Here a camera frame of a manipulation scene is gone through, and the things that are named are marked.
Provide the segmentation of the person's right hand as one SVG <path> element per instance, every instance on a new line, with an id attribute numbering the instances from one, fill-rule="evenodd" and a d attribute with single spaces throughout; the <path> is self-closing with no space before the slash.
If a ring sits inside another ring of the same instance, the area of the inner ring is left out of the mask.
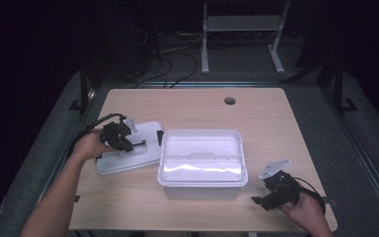
<path id="1" fill-rule="evenodd" d="M 327 225 L 319 203 L 311 196 L 301 193 L 296 204 L 283 204 L 278 208 L 300 228 L 314 232 Z"/>

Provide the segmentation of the person's left hand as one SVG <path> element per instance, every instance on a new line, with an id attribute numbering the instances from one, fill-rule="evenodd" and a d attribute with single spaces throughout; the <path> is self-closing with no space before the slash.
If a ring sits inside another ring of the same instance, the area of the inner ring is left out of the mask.
<path id="1" fill-rule="evenodd" d="M 86 162 L 89 159 L 95 159 L 107 152 L 114 152 L 114 148 L 106 145 L 101 141 L 100 129 L 92 129 L 90 132 L 80 138 L 74 145 L 69 160 L 74 162 Z"/>

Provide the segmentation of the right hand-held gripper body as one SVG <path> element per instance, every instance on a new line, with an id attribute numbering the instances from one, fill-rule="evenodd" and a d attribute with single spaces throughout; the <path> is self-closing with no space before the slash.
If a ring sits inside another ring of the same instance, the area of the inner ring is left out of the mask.
<path id="1" fill-rule="evenodd" d="M 291 164 L 290 160 L 269 162 L 260 174 L 260 179 L 265 183 L 269 194 L 264 198 L 278 201 L 280 205 L 288 202 L 297 203 L 299 200 L 299 185 L 294 178 L 283 169 Z"/>

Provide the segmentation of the grey metal stand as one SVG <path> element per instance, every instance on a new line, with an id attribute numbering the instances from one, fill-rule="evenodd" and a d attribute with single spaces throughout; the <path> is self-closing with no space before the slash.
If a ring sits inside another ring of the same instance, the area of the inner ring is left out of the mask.
<path id="1" fill-rule="evenodd" d="M 276 15 L 253 15 L 253 16 L 214 16 L 208 14 L 208 3 L 203 3 L 202 15 L 202 42 L 200 49 L 201 73 L 209 73 L 207 39 L 209 33 L 221 32 L 274 32 L 274 39 L 267 46 L 277 74 L 285 72 L 277 53 L 282 31 L 285 25 L 290 0 L 283 0 L 281 12 Z"/>

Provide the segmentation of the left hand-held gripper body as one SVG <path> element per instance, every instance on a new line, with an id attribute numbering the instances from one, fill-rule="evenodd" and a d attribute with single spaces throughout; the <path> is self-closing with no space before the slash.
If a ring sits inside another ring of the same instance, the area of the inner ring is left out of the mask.
<path id="1" fill-rule="evenodd" d="M 132 119 L 120 118 L 119 122 L 112 121 L 103 126 L 100 139 L 112 148 L 120 148 L 120 142 L 136 131 L 137 128 Z"/>

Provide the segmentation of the white plastic storage box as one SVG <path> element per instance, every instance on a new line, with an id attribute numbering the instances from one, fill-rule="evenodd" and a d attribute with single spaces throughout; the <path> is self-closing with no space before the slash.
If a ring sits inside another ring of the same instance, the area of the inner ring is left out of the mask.
<path id="1" fill-rule="evenodd" d="M 157 181 L 167 198 L 236 198 L 249 181 L 241 134 L 235 129 L 166 131 Z"/>

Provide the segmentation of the black metal post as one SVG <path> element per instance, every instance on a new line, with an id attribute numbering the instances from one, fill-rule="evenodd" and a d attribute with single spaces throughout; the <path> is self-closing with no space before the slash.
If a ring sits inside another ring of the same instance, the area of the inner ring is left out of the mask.
<path id="1" fill-rule="evenodd" d="M 357 106 L 352 99 L 345 99 L 343 92 L 343 69 L 339 58 L 335 61 L 334 76 L 334 105 L 337 111 L 342 115 L 345 112 L 357 112 Z"/>
<path id="2" fill-rule="evenodd" d="M 69 108 L 70 111 L 77 111 L 80 115 L 87 111 L 94 91 L 93 82 L 91 80 L 92 71 L 93 65 L 91 62 L 87 61 L 81 65 L 79 71 L 80 98 L 72 102 Z"/>

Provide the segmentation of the white box lid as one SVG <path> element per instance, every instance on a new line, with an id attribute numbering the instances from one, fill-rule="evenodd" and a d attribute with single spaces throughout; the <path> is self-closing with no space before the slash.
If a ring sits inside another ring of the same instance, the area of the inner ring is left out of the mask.
<path id="1" fill-rule="evenodd" d="M 100 176 L 138 169 L 159 162 L 161 157 L 162 126 L 157 121 L 138 123 L 136 132 L 127 139 L 135 147 L 130 152 L 104 153 L 96 160 L 96 171 Z"/>

